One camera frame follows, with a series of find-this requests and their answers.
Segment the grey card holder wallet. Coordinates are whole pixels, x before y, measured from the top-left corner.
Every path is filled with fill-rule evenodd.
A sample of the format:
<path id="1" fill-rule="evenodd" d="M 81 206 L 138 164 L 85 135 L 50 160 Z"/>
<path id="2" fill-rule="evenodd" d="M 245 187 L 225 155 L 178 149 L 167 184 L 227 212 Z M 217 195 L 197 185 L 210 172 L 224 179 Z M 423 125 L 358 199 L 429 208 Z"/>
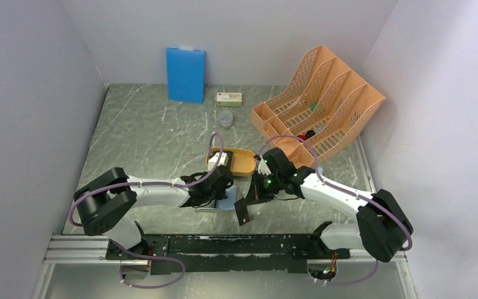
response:
<path id="1" fill-rule="evenodd" d="M 195 210 L 197 212 L 220 212 L 220 211 L 232 211 L 235 209 L 235 203 L 237 201 L 237 187 L 231 186 L 226 189 L 225 198 L 212 202 L 211 204 L 198 207 Z"/>

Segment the yellow oval tray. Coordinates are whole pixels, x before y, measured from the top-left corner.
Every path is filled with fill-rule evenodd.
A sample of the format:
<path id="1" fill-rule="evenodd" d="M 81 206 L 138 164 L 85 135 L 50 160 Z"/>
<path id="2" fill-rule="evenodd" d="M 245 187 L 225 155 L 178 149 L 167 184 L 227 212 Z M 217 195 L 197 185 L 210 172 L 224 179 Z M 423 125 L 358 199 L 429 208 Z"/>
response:
<path id="1" fill-rule="evenodd" d="M 256 159 L 254 152 L 248 149 L 224 147 L 215 173 L 228 178 L 232 176 L 249 177 L 255 169 Z"/>

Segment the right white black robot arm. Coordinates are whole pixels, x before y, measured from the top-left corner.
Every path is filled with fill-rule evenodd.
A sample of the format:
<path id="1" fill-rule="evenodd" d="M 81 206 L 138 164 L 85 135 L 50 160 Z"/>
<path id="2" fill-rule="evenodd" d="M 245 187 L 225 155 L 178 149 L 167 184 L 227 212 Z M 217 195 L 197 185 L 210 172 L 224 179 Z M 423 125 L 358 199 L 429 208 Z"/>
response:
<path id="1" fill-rule="evenodd" d="M 267 151 L 259 162 L 244 198 L 246 204 L 269 202 L 283 192 L 291 201 L 325 204 L 354 221 L 319 228 L 319 236 L 311 241 L 316 257 L 325 258 L 338 249 L 362 249 L 380 262 L 389 262 L 411 247 L 413 226 L 391 192 L 368 192 L 337 183 L 315 168 L 296 166 L 279 148 Z"/>

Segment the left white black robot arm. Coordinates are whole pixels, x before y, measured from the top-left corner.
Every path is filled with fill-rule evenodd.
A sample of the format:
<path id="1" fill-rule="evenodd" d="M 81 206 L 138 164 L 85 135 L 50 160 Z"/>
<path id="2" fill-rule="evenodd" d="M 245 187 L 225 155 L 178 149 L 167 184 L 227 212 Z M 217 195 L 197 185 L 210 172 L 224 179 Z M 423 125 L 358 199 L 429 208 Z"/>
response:
<path id="1" fill-rule="evenodd" d="M 77 212 L 86 235 L 104 235 L 122 246 L 132 259 L 149 250 L 143 228 L 126 217 L 136 207 L 205 207 L 225 199 L 233 185 L 228 167 L 230 155 L 224 151 L 210 156 L 209 170 L 181 176 L 170 181 L 129 176 L 123 168 L 112 168 L 80 188 L 73 195 L 69 212 Z"/>

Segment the red black object in rack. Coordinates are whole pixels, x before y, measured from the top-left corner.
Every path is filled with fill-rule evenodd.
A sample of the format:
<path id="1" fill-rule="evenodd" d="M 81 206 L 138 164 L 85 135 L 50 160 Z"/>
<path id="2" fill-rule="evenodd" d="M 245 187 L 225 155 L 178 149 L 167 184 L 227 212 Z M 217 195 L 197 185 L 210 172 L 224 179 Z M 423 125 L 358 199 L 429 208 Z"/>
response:
<path id="1" fill-rule="evenodd" d="M 304 134 L 297 135 L 296 137 L 300 142 L 307 141 L 313 136 L 316 135 L 316 132 L 314 130 L 308 130 Z"/>

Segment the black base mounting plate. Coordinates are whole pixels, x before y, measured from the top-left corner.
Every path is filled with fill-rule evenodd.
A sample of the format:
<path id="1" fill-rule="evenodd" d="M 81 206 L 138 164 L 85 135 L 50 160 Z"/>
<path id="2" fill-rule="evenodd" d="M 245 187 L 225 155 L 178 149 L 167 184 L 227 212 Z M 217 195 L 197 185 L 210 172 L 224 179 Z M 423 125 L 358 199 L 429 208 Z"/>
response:
<path id="1" fill-rule="evenodd" d="M 328 249 L 314 234 L 148 234 L 146 238 L 150 254 L 179 259 L 187 272 L 307 273 L 308 260 L 350 258 L 349 250 Z"/>

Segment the small clear plastic cup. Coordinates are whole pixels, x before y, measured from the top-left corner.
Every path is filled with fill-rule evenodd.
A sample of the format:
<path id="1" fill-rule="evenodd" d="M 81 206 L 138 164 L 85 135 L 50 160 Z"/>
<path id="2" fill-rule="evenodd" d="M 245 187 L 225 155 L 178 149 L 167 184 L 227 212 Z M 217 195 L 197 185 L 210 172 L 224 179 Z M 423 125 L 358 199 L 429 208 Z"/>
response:
<path id="1" fill-rule="evenodd" d="M 221 111 L 218 115 L 218 120 L 223 128 L 229 129 L 233 125 L 233 113 L 228 110 Z"/>

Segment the orange file organizer rack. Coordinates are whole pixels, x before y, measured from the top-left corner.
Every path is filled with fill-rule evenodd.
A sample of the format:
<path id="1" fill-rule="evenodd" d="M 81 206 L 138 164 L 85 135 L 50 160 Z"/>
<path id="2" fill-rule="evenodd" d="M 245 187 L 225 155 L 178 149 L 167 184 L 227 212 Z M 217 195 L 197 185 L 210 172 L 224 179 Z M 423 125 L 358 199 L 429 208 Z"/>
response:
<path id="1" fill-rule="evenodd" d="M 304 54 L 282 93 L 252 108 L 251 122 L 296 166 L 313 166 L 352 144 L 384 100 L 333 52 L 318 45 Z M 316 135 L 300 142 L 296 136 L 308 130 Z"/>

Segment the small white red box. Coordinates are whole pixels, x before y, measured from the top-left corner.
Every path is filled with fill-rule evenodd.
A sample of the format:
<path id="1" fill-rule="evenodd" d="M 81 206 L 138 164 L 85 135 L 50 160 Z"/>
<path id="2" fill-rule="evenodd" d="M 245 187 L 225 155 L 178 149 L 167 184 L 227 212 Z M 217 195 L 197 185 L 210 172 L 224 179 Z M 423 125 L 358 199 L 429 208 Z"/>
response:
<path id="1" fill-rule="evenodd" d="M 240 107 L 242 106 L 242 93 L 235 92 L 217 92 L 215 100 L 220 107 Z"/>

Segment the blue board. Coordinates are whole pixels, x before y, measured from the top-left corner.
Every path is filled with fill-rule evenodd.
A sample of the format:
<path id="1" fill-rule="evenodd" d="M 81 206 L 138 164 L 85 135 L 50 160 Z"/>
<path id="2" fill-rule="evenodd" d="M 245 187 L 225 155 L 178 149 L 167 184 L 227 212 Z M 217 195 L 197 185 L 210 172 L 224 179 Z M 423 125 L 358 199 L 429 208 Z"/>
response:
<path id="1" fill-rule="evenodd" d="M 167 96 L 170 100 L 204 102 L 205 51 L 166 49 Z"/>

